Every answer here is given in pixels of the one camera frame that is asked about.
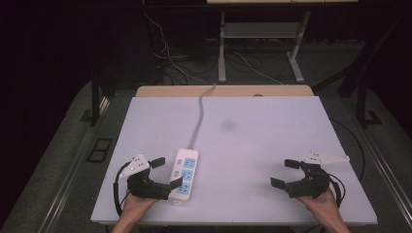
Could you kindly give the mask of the black floor socket frame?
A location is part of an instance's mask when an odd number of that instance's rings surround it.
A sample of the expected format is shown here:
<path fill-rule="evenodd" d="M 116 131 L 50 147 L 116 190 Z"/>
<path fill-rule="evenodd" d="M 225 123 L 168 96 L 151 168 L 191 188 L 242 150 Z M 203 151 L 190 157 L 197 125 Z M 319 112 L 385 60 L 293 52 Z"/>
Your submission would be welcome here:
<path fill-rule="evenodd" d="M 112 142 L 112 138 L 98 138 L 87 156 L 86 161 L 91 163 L 104 162 Z"/>

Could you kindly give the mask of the person's left hand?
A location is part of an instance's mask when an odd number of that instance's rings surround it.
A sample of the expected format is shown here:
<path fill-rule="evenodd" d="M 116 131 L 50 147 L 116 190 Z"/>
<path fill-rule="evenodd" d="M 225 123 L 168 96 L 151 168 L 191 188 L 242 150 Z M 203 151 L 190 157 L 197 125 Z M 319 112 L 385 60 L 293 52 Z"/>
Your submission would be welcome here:
<path fill-rule="evenodd" d="M 155 202 L 157 202 L 157 199 L 140 198 L 128 194 L 124 201 L 120 221 L 133 224 L 137 223 Z"/>

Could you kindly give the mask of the white power strip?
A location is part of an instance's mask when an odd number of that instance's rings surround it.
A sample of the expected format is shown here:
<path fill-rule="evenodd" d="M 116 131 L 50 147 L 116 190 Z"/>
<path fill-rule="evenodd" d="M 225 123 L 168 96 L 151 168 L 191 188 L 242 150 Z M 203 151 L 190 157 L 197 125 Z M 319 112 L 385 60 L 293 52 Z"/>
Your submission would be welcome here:
<path fill-rule="evenodd" d="M 181 205 L 187 202 L 193 188 L 193 181 L 198 163 L 199 152 L 197 150 L 179 149 L 173 164 L 170 175 L 170 181 L 174 182 L 178 179 L 182 183 L 174 188 L 169 194 L 169 198 L 176 205 Z"/>

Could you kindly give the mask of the black stand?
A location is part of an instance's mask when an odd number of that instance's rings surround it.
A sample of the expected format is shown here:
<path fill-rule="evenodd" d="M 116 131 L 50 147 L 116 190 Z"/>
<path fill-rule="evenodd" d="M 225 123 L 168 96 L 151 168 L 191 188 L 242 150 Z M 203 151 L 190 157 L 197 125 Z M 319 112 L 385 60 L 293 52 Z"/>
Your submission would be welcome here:
<path fill-rule="evenodd" d="M 116 82 L 108 75 L 95 72 L 91 76 L 91 109 L 85 111 L 81 117 L 81 121 L 89 121 L 91 126 L 94 126 L 101 114 L 101 105 L 103 99 L 111 100 L 116 93 Z"/>
<path fill-rule="evenodd" d="M 357 120 L 360 125 L 366 128 L 368 125 L 381 124 L 382 121 L 374 111 L 366 109 L 366 84 L 360 83 L 358 85 L 357 95 Z"/>

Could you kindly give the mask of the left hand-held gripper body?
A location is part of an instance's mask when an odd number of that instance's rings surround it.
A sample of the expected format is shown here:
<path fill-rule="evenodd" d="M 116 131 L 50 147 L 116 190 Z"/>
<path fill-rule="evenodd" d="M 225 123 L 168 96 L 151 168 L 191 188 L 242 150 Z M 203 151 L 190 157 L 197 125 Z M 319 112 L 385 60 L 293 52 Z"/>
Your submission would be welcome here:
<path fill-rule="evenodd" d="M 126 179 L 127 188 L 133 196 L 167 200 L 171 192 L 169 183 L 156 183 L 150 178 L 153 169 L 150 161 L 139 153 L 120 168 L 119 177 Z"/>

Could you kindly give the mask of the grey metal stand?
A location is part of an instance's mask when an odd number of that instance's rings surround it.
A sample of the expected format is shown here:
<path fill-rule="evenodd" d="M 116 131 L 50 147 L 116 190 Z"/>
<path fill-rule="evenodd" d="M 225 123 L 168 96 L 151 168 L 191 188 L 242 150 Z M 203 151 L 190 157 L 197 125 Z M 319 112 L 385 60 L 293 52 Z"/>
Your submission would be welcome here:
<path fill-rule="evenodd" d="M 295 80 L 303 83 L 304 78 L 296 57 L 303 41 L 311 12 L 306 11 L 300 22 L 229 22 L 221 12 L 220 47 L 218 56 L 218 81 L 226 83 L 224 42 L 226 39 L 294 39 L 293 48 L 287 58 Z"/>

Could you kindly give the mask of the aluminium floor rail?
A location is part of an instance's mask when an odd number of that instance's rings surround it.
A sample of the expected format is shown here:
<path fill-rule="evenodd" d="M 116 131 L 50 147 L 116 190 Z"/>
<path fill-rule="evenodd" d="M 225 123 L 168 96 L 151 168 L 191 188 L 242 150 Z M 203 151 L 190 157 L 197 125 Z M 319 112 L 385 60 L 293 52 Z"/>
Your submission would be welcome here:
<path fill-rule="evenodd" d="M 71 191 L 74 188 L 78 172 L 83 161 L 86 159 L 87 151 L 91 145 L 98 128 L 100 127 L 102 117 L 106 114 L 107 109 L 110 106 L 110 101 L 103 97 L 97 101 L 97 120 L 86 129 L 86 133 L 83 136 L 79 146 L 76 150 L 74 160 L 65 176 L 58 192 L 52 199 L 51 207 L 49 208 L 38 233 L 52 233 L 58 219 L 67 203 Z"/>
<path fill-rule="evenodd" d="M 401 130 L 385 133 L 369 126 L 360 132 L 397 208 L 412 229 L 412 141 Z"/>

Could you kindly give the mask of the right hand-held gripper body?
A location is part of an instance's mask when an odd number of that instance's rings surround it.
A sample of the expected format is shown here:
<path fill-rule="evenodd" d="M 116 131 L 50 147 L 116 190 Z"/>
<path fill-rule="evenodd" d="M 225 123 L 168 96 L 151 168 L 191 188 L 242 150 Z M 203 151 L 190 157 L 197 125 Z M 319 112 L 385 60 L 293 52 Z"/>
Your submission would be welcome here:
<path fill-rule="evenodd" d="M 337 177 L 322 168 L 323 165 L 349 162 L 348 155 L 336 155 L 325 152 L 311 151 L 309 155 L 300 162 L 300 168 L 304 178 L 300 181 L 286 183 L 285 191 L 290 198 L 312 196 L 319 197 L 326 192 L 330 185 L 335 190 L 337 198 L 344 198 L 346 187 Z"/>

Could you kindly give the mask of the person's right hand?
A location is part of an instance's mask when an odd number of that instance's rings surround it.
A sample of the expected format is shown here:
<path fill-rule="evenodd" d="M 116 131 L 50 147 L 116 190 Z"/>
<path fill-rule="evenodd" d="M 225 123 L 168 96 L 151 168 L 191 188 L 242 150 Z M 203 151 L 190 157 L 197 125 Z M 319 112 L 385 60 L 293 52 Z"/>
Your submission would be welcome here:
<path fill-rule="evenodd" d="M 303 196 L 298 197 L 297 200 L 306 207 L 322 226 L 343 223 L 335 197 L 330 189 L 317 198 Z"/>

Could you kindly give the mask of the wooden table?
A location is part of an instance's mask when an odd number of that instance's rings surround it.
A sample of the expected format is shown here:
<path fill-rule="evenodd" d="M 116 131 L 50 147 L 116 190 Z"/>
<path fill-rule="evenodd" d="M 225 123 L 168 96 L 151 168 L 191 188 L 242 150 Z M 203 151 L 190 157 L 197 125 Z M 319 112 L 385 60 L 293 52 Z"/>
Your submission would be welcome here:
<path fill-rule="evenodd" d="M 200 96 L 210 85 L 146 85 L 137 89 L 137 97 L 194 97 Z M 313 96 L 304 84 L 216 85 L 211 96 Z"/>

